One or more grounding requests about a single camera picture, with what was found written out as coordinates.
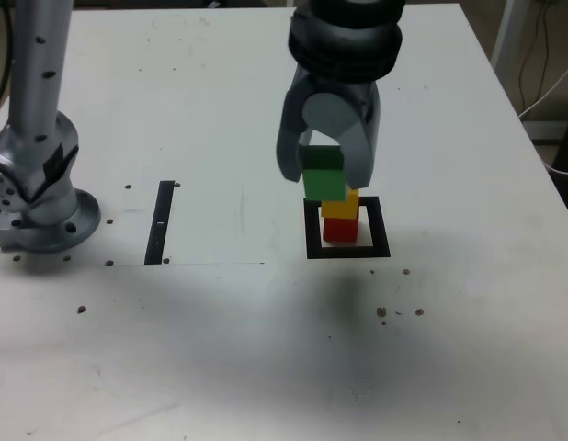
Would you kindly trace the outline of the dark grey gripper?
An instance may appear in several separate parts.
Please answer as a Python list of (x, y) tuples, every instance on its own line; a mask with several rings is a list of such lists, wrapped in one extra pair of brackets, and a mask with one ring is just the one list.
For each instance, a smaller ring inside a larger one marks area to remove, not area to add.
[(372, 83), (348, 84), (329, 80), (311, 83), (298, 66), (285, 95), (276, 157), (283, 177), (301, 177), (301, 135), (317, 130), (338, 143), (344, 175), (352, 189), (368, 187), (372, 178), (380, 125), (380, 96)]

